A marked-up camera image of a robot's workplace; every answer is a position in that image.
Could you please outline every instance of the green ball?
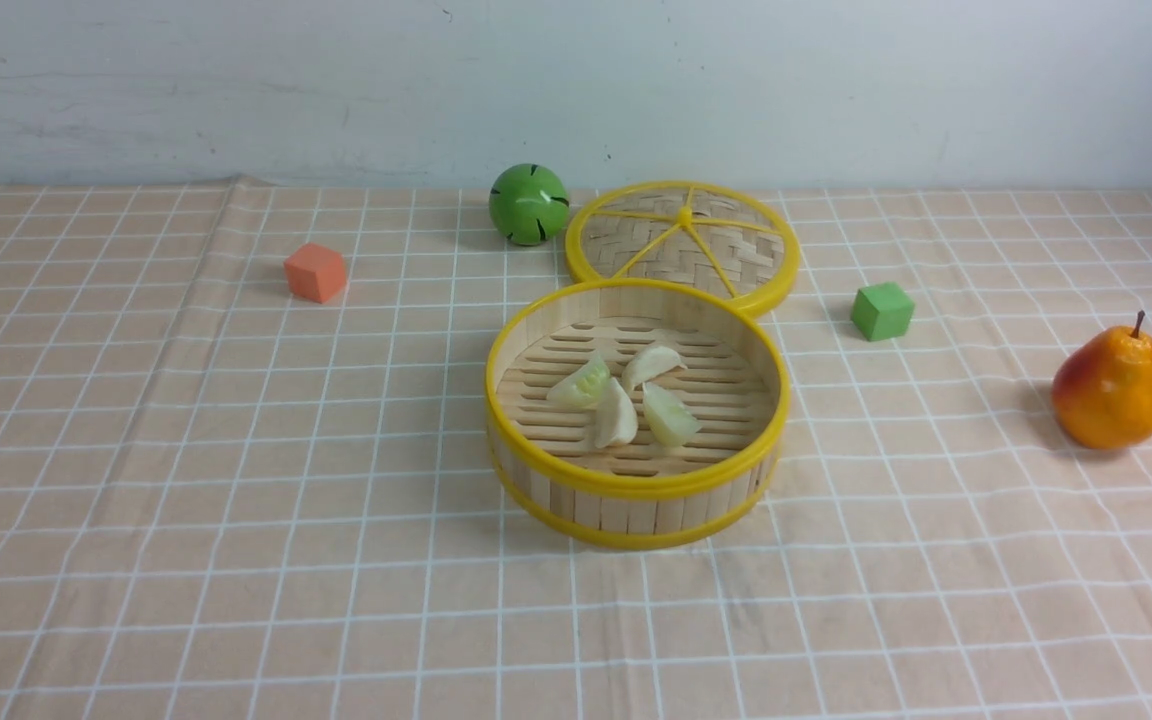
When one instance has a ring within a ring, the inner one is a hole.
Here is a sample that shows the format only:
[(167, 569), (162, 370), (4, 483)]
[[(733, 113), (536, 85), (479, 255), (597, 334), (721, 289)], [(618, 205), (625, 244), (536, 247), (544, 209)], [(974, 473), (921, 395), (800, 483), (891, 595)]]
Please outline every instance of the green ball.
[(515, 245), (540, 245), (556, 236), (570, 210), (561, 179), (530, 162), (500, 173), (488, 197), (492, 223)]

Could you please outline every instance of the artificial pear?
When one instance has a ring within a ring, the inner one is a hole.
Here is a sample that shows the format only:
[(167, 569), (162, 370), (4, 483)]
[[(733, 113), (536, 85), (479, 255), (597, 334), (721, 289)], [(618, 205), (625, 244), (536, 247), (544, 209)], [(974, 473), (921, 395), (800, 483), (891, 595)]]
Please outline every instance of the artificial pear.
[(1094, 450), (1121, 450), (1152, 437), (1152, 338), (1116, 325), (1074, 351), (1052, 379), (1061, 427)]

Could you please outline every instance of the steamer basket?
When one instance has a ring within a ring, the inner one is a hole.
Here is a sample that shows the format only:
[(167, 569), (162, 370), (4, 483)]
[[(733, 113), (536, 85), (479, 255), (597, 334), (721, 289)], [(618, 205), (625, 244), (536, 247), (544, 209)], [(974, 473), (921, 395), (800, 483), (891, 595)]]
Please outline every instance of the steamer basket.
[[(597, 450), (593, 411), (545, 393), (596, 349), (613, 382), (639, 348), (664, 341), (687, 370), (654, 379), (702, 422), (684, 447), (662, 447), (631, 393), (639, 433)], [(771, 338), (704, 291), (654, 279), (573, 285), (506, 325), (486, 363), (488, 446), (500, 483), (558, 532), (622, 550), (696, 541), (758, 502), (780, 458), (790, 381)]]

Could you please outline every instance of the orange cube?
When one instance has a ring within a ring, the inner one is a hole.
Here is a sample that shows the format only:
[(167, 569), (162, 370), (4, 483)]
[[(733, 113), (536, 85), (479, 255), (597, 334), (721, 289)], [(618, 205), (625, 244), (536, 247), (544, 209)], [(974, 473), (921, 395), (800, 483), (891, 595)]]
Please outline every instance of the orange cube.
[(283, 260), (283, 271), (291, 295), (313, 302), (333, 300), (348, 282), (343, 256), (314, 242), (306, 242)]

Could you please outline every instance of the yellow rim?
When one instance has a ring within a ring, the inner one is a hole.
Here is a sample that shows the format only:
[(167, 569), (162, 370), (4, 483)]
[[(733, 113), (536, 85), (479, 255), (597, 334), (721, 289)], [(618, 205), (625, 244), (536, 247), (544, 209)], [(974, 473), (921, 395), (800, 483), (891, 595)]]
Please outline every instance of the yellow rim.
[[(513, 333), (513, 329), (540, 306), (548, 305), (551, 302), (568, 295), (576, 295), (581, 291), (598, 291), (604, 287), (652, 287), (662, 291), (682, 293), (682, 295), (707, 302), (718, 309), (727, 310), (737, 323), (744, 324), (749, 331), (753, 332), (759, 342), (768, 348), (773, 364), (776, 365), (776, 380), (780, 382), (781, 392), (780, 397), (776, 397), (776, 410), (772, 411), (771, 419), (767, 420), (767, 427), (749, 446), (727, 460), (718, 461), (715, 464), (706, 465), (699, 470), (692, 470), (690, 473), (666, 475), (664, 478), (626, 478), (622, 475), (599, 473), (599, 471), (581, 468), (573, 462), (550, 455), (523, 437), (505, 414), (505, 408), (500, 406), (497, 397), (497, 388), (492, 386), (492, 376), (499, 359), (500, 347)], [(780, 441), (788, 411), (790, 411), (791, 388), (790, 373), (786, 369), (785, 359), (781, 359), (781, 354), (776, 351), (776, 346), (772, 343), (772, 338), (768, 338), (768, 334), (748, 314), (733, 313), (732, 308), (723, 305), (723, 302), (717, 297), (692, 287), (646, 278), (623, 278), (614, 279), (614, 281), (567, 286), (562, 290), (550, 293), (550, 295), (532, 302), (531, 305), (524, 306), (503, 326), (503, 331), (500, 331), (495, 342), (492, 343), (492, 351), (488, 353), (488, 364), (486, 364), (484, 373), (484, 391), (488, 401), (488, 423), (492, 425), (490, 429), (500, 433), (509, 450), (538, 473), (556, 478), (564, 486), (578, 488), (590, 493), (590, 495), (620, 497), (626, 500), (675, 500), (675, 498), (695, 495), (695, 493), (710, 491), (723, 483), (732, 482), (732, 478), (744, 473), (753, 465), (758, 465), (770, 452), (773, 452), (776, 448), (776, 442)]]
[[(634, 213), (634, 211), (622, 211), (622, 210), (601, 210), (604, 205), (608, 202), (620, 200), (627, 195), (632, 195), (635, 192), (641, 192), (644, 190), (662, 190), (664, 188), (685, 188), (687, 199), (684, 200), (684, 206), (679, 211), (676, 217), (668, 215), (655, 215), (653, 213)], [(740, 295), (736, 291), (736, 286), (732, 282), (732, 279), (727, 276), (723, 272), (722, 266), (718, 264), (718, 259), (714, 258), (712, 251), (710, 251), (707, 243), (705, 243), (700, 234), (696, 233), (696, 225), (729, 225), (730, 227), (750, 228), (758, 229), (758, 232), (766, 232), (768, 228), (756, 227), (756, 225), (742, 223), (740, 220), (727, 220), (722, 218), (694, 218), (691, 215), (691, 197), (695, 191), (704, 190), (712, 192), (714, 195), (722, 195), (732, 197), (734, 200), (744, 202), (750, 209), (758, 210), (763, 213), (765, 218), (772, 222), (772, 228), (774, 232), (780, 233), (782, 241), (785, 242), (785, 262), (781, 263), (780, 270), (776, 270), (776, 274), (772, 275), (767, 282), (758, 287), (758, 290), (746, 293), (746, 295)], [(627, 262), (621, 270), (617, 270), (616, 274), (612, 275), (612, 279), (619, 279), (626, 274), (626, 272), (643, 256), (649, 253), (653, 247), (659, 245), (664, 242), (664, 238), (672, 236), (676, 232), (684, 232), (687, 236), (691, 237), (691, 241), (700, 248), (700, 251), (708, 259), (708, 263), (714, 266), (714, 272), (718, 274), (719, 281), (723, 283), (727, 291), (732, 294), (730, 300), (718, 300), (727, 306), (733, 306), (733, 309), (738, 310), (741, 313), (759, 316), (765, 314), (773, 309), (773, 306), (780, 305), (785, 296), (790, 293), (794, 288), (794, 281), (799, 273), (799, 238), (795, 236), (794, 228), (785, 221), (780, 214), (774, 213), (772, 209), (764, 205), (763, 202), (753, 199), (749, 195), (743, 192), (737, 192), (730, 188), (720, 187), (717, 184), (707, 184), (702, 182), (689, 182), (689, 181), (664, 181), (664, 182), (645, 182), (638, 184), (631, 184), (628, 187), (622, 187), (620, 190), (614, 190), (607, 195), (600, 195), (596, 199), (591, 200), (584, 209), (581, 209), (579, 213), (573, 218), (571, 222), (567, 227), (567, 241), (564, 241), (566, 252), (567, 252), (567, 270), (571, 274), (573, 281), (577, 283), (598, 282), (602, 281), (602, 274), (599, 274), (598, 270), (594, 270), (593, 265), (589, 264), (589, 259), (585, 258), (585, 251), (581, 247), (581, 234), (585, 229), (585, 222), (591, 217), (594, 215), (609, 215), (620, 218), (639, 218), (643, 220), (657, 220), (658, 222), (669, 223), (669, 229), (660, 234), (652, 242), (647, 243), (639, 252), (637, 252), (634, 258)]]
[(662, 550), (666, 547), (676, 547), (680, 544), (688, 544), (690, 541), (698, 541), (699, 539), (707, 538), (715, 533), (722, 532), (722, 530), (736, 523), (736, 520), (744, 518), (750, 510), (758, 505), (758, 501), (763, 499), (763, 493), (767, 492), (767, 487), (772, 484), (772, 478), (776, 477), (774, 471), (776, 471), (776, 465), (780, 464), (780, 458), (776, 457), (776, 462), (773, 462), (772, 468), (770, 468), (767, 473), (767, 479), (758, 488), (755, 490), (753, 494), (745, 498), (745, 502), (741, 502), (736, 506), (735, 510), (727, 511), (721, 518), (711, 520), (708, 523), (697, 528), (690, 528), (682, 530), (682, 532), (666, 533), (660, 536), (641, 536), (630, 533), (609, 533), (607, 530), (594, 530), (593, 528), (585, 528), (585, 525), (579, 525), (573, 523), (570, 520), (562, 520), (553, 511), (544, 509), (536, 502), (531, 501), (530, 497), (522, 495), (518, 488), (513, 487), (506, 478), (505, 470), (500, 465), (500, 460), (495, 456), (495, 452), (492, 452), (492, 465), (495, 467), (497, 478), (500, 480), (500, 487), (503, 487), (503, 492), (508, 497), (513, 498), (513, 501), (517, 502), (522, 509), (526, 510), (526, 514), (531, 515), (532, 518), (539, 520), (548, 528), (556, 530), (559, 533), (564, 536), (570, 536), (573, 538), (579, 539), (579, 541), (588, 541), (589, 544), (596, 544), (596, 546), (609, 547), (613, 550)]

